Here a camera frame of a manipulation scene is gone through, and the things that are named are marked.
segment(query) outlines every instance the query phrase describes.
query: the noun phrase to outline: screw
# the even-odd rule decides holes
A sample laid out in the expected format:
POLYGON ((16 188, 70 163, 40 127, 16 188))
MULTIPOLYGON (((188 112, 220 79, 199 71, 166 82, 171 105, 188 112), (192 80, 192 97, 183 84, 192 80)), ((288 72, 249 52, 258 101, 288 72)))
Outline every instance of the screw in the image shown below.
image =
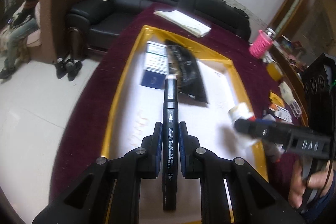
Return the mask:
POLYGON ((96 164, 104 164, 106 163, 107 158, 105 157, 99 157, 98 159, 96 159, 96 164))
POLYGON ((139 155, 141 155, 141 154, 143 154, 143 153, 145 153, 145 152, 146 152, 146 149, 143 148, 143 147, 138 147, 138 148, 135 150, 135 153, 137 153, 137 154, 139 154, 139 155))
POLYGON ((236 158, 235 159, 235 164, 237 164, 237 165, 243 165, 244 163, 245 163, 245 161, 242 158, 236 158))
POLYGON ((198 154, 204 154, 206 152, 206 150, 205 150, 205 148, 203 148, 203 147, 198 147, 198 148, 196 148, 196 153, 198 153, 198 154))

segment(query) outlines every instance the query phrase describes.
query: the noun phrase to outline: black sneaker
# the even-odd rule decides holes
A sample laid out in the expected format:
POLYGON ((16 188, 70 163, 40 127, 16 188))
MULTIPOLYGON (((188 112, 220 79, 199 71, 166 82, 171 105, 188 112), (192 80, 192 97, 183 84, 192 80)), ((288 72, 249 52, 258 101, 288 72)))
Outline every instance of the black sneaker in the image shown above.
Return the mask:
POLYGON ((13 73, 16 71, 16 68, 3 68, 2 71, 0 72, 0 79, 8 79, 13 73))
POLYGON ((67 74, 67 70, 65 68, 63 58, 57 59, 57 63, 55 64, 55 67, 56 67, 56 76, 58 79, 63 78, 63 76, 67 74))
POLYGON ((76 78, 76 76, 77 76, 78 72, 80 71, 80 69, 82 68, 82 66, 83 65, 82 65, 81 61, 77 61, 75 63, 74 60, 69 59, 65 62, 65 67, 67 69, 68 80, 69 81, 73 81, 76 78))

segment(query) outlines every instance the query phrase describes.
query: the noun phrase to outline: black leather sofa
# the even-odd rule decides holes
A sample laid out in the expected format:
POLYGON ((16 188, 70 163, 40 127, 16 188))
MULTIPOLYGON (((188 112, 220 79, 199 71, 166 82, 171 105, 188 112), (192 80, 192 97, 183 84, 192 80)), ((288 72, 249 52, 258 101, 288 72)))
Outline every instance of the black leather sofa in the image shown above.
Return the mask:
POLYGON ((107 51, 132 20, 152 3, 164 3, 211 21, 248 41, 248 16, 222 0, 84 0, 73 5, 65 21, 73 51, 81 45, 107 51))

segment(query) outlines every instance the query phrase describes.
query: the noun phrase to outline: sofa armrest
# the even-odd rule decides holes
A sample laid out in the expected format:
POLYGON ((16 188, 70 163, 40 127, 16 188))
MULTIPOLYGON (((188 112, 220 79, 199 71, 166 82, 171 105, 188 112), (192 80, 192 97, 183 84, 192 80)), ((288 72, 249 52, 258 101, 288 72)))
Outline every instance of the sofa armrest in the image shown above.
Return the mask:
POLYGON ((69 14, 82 16, 86 18, 91 25, 95 25, 109 16, 113 10, 113 4, 109 0, 84 0, 73 5, 69 14))
POLYGON ((89 33, 91 24, 85 17, 76 14, 67 14, 65 16, 65 26, 66 29, 74 27, 80 30, 83 34, 83 37, 86 38, 89 33))
POLYGON ((236 35, 242 39, 249 41, 251 36, 250 22, 247 18, 243 17, 239 24, 239 28, 236 31, 236 35))

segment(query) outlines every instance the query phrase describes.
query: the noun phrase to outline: black package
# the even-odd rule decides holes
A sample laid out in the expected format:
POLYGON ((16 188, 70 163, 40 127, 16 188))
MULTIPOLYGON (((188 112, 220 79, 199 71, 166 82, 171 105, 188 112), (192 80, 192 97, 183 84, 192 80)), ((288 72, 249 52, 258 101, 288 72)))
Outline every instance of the black package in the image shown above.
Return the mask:
POLYGON ((208 103, 196 58, 185 47, 166 40, 169 55, 169 73, 177 76, 179 92, 195 100, 208 103))

